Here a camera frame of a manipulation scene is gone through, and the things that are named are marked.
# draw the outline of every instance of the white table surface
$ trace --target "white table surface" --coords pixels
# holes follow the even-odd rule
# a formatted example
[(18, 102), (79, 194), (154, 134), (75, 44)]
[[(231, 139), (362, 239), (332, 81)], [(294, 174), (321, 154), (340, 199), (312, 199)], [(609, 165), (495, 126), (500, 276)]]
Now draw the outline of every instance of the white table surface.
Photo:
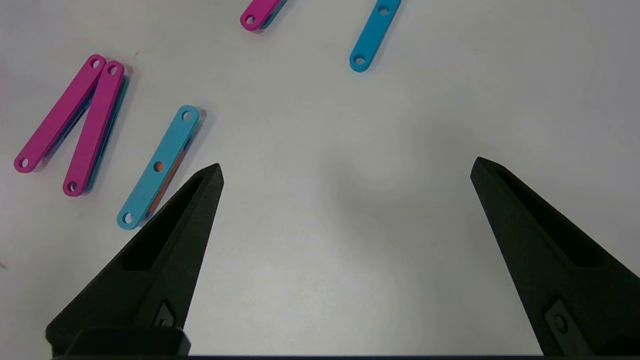
[[(134, 232), (116, 214), (183, 104), (207, 117), (169, 192), (225, 187), (185, 331), (192, 354), (539, 354), (468, 178), (498, 161), (640, 274), (640, 1), (406, 0), (368, 72), (373, 0), (0, 2), (0, 358)], [(13, 159), (85, 59), (132, 69), (92, 193)]]

